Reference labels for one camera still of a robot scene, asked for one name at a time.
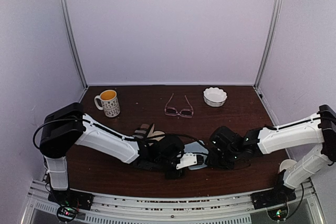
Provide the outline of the light blue cloth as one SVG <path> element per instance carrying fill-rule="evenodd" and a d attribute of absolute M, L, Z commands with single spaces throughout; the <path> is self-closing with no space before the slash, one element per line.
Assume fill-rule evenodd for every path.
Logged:
<path fill-rule="evenodd" d="M 198 153 L 198 154 L 200 153 L 200 155 L 203 156 L 204 160 L 206 160 L 207 158 L 208 150 L 204 148 L 203 146 L 201 146 L 200 144 L 198 144 L 197 142 L 191 142 L 191 143 L 186 144 L 184 150 L 186 153 Z M 199 170 L 199 169 L 203 169 L 206 167 L 207 165 L 203 163 L 201 165 L 190 166 L 188 167 L 188 169 L 189 170 Z"/>

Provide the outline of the black quilted glasses case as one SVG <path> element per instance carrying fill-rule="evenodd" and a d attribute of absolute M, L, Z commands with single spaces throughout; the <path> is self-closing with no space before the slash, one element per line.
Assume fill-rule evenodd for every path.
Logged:
<path fill-rule="evenodd" d="M 151 124 L 147 134 L 147 138 L 153 137 L 151 140 L 160 141 L 164 137 L 165 132 L 156 130 L 155 124 Z"/>

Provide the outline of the brown plaid glasses case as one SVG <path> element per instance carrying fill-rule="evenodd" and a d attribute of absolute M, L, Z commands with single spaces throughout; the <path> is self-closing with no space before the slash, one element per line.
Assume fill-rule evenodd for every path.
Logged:
<path fill-rule="evenodd" d="M 144 139 L 148 136 L 149 131 L 150 125 L 144 123 L 139 128 L 135 129 L 132 136 L 134 138 Z"/>

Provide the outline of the pink frame sunglasses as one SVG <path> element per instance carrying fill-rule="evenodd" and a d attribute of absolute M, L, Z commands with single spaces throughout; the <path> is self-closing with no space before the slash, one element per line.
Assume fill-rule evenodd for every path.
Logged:
<path fill-rule="evenodd" d="M 170 98 L 165 104 L 164 114 L 167 116 L 179 116 L 182 118 L 192 118 L 194 115 L 194 108 L 191 105 L 187 95 L 184 96 L 184 101 L 186 102 L 186 105 L 180 108 L 170 105 L 173 98 L 174 98 L 174 93 L 171 94 Z"/>

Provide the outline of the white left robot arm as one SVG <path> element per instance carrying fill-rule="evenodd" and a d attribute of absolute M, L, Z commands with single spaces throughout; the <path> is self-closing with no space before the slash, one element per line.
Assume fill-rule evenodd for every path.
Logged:
<path fill-rule="evenodd" d="M 46 116 L 36 132 L 40 150 L 47 164 L 50 185 L 58 200 L 71 205 L 76 197 L 69 189 L 66 154 L 73 145 L 82 145 L 117 158 L 125 164 L 165 173 L 167 179 L 184 174 L 177 166 L 184 155 L 184 144 L 176 135 L 160 132 L 155 136 L 154 124 L 142 124 L 132 136 L 119 133 L 84 113 L 80 103 L 72 103 Z"/>

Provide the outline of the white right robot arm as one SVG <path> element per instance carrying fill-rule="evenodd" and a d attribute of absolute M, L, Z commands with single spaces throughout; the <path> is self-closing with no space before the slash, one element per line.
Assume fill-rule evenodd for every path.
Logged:
<path fill-rule="evenodd" d="M 210 137 L 214 145 L 205 163 L 209 167 L 233 169 L 240 159 L 268 155 L 278 150 L 314 144 L 300 161 L 281 173 L 280 184 L 269 192 L 272 203 L 279 204 L 304 180 L 321 168 L 335 163 L 335 111 L 321 105 L 307 118 L 279 126 L 252 129 L 244 136 L 226 126 L 217 128 Z"/>

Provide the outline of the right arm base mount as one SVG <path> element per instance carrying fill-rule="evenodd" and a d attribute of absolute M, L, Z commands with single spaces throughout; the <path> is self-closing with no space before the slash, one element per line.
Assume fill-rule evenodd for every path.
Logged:
<path fill-rule="evenodd" d="M 289 217 L 288 202 L 296 198 L 293 190 L 270 189 L 251 194 L 254 209 L 266 209 L 268 217 L 276 222 L 285 221 Z"/>

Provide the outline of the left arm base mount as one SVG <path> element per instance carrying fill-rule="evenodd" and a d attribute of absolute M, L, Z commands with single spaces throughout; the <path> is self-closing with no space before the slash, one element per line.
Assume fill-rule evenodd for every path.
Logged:
<path fill-rule="evenodd" d="M 68 223 L 77 217 L 79 210 L 90 210 L 93 203 L 93 194 L 75 190 L 51 190 L 48 200 L 56 203 L 56 217 L 59 221 Z"/>

